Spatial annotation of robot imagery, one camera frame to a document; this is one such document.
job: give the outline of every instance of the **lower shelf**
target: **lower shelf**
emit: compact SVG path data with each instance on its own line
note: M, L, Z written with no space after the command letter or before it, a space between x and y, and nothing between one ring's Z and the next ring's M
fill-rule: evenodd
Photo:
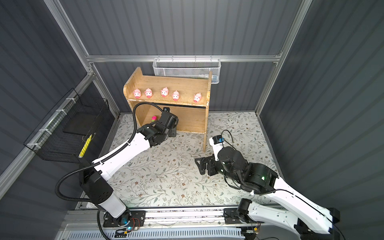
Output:
M175 114L179 118L177 131L194 132L201 134L205 133L205 108L188 108L181 106L164 105L158 106L161 108L169 107L170 112ZM157 116L157 119L159 119L160 115L160 111L153 106L149 106L144 118L140 117L139 114L136 113L140 125L151 122L153 116Z

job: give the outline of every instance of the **wooden shelf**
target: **wooden shelf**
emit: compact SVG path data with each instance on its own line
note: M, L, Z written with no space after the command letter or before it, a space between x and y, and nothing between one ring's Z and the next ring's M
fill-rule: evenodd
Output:
M159 76L142 76L141 79L135 84L132 91L127 92L128 101L137 102L151 102L151 103L166 103L188 106L205 107L207 103L207 80L206 79L193 79L193 78L171 78ZM169 94L166 97L161 96L161 89L167 87ZM141 97L135 98L133 91L138 88L141 91ZM144 91L150 88L153 96L147 98ZM172 93L178 91L180 98L177 101L172 99ZM201 93L201 100L197 103L193 101L194 94Z
M212 73L209 74L209 79L146 76L142 74L141 68L137 67L125 83L123 92L131 109L139 102L159 103L161 108L167 106L161 104L172 104L173 106L169 106L170 112L179 118L177 131L204 134L203 150L205 151L211 81ZM164 87L169 89L166 97L161 96L161 89ZM136 88L142 93L138 99L132 93ZM144 91L147 88L152 90L151 98L145 96ZM172 99L172 93L176 90L180 93L178 101ZM198 103L193 102L196 93L202 95ZM148 104L136 109L136 119L140 126L150 123L153 116L159 118L160 115L157 108Z

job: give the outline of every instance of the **vertical metal post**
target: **vertical metal post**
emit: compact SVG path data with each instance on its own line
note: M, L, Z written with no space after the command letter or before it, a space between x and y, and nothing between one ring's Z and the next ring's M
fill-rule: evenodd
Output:
M61 30L63 31L65 37L69 41L70 45L72 46L74 52L76 53L77 57L79 58L80 62L82 63L83 67L89 74L95 73L97 79L93 81L95 86L97 87L100 95L108 100L109 109L111 110L113 116L117 118L120 114L119 107L117 106L116 102L114 101L111 93L109 92L107 86L105 85L102 77L100 76L99 72L96 69L96 66L92 65L88 62L87 56L88 51L85 48L84 44L82 43L79 35L77 34L74 26L71 23L71 20L69 19L68 15L65 13L63 6L61 5L59 0L44 0L45 4L47 5L49 11L55 18L57 24L60 26Z
M302 0L300 7L296 13L295 19L292 22L291 28L288 32L287 38L285 39L285 42L283 44L283 47L281 49L281 56L280 61L277 62L276 67L272 70L272 73L264 87L264 90L262 92L262 95L260 96L260 100L257 103L255 112L256 115L259 116L261 111L263 110L263 107L265 105L265 102L272 90L273 85L275 84L275 81L280 73L280 70L287 58L287 55L292 47L293 41L296 38L297 33L299 32L300 26L303 23L303 20L305 18L305 15L308 12L308 9L310 8L312 3L312 0Z

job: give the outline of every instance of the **upper shelf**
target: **upper shelf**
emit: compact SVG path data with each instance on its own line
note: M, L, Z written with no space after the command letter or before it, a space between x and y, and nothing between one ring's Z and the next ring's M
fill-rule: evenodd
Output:
M206 107L209 104L207 93L208 91L210 92L210 81L211 79L147 76L142 74L140 67L137 67L124 85L124 96L128 101ZM164 87L167 87L169 90L166 97L161 96L161 89ZM133 95L133 91L136 88L141 91L140 98L135 98ZM144 91L147 88L152 90L153 95L151 98L145 96ZM177 101L174 101L172 98L174 91L178 91L180 94L180 98ZM202 95L201 100L197 103L193 101L194 94L196 93L201 93Z

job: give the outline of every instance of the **black wire basket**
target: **black wire basket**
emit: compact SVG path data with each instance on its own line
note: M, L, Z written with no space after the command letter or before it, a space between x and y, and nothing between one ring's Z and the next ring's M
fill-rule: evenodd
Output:
M56 111L57 116L44 129L37 127L24 145L47 161L79 163L80 158L88 161L97 158L94 153L100 153L100 142L105 141L98 130L103 120L109 118L108 101L76 95L63 109Z

